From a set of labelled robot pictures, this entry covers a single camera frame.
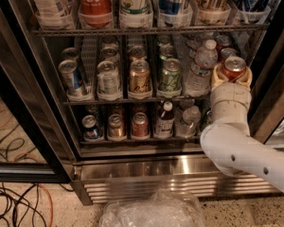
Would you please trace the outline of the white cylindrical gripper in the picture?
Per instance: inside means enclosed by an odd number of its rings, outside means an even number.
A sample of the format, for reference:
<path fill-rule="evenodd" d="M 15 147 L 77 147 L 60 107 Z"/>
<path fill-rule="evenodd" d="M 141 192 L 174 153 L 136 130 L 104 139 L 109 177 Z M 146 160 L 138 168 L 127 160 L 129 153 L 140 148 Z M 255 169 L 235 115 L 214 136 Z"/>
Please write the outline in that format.
<path fill-rule="evenodd" d="M 211 120 L 213 123 L 229 124 L 235 127 L 247 127 L 247 114 L 251 103 L 249 88 L 253 74 L 249 67 L 236 83 L 228 82 L 222 72 L 222 65 L 217 64 L 211 76 Z"/>

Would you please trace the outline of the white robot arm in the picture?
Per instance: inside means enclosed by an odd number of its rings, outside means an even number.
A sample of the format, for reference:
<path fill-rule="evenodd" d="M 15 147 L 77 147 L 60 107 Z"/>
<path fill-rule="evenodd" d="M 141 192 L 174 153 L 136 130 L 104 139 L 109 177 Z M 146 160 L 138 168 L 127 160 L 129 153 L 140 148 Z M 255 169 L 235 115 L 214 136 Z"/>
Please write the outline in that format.
<path fill-rule="evenodd" d="M 268 148 L 250 136 L 247 114 L 252 73 L 230 82 L 218 64 L 211 81 L 211 123 L 201 134 L 205 155 L 223 174 L 250 173 L 284 193 L 284 152 Z"/>

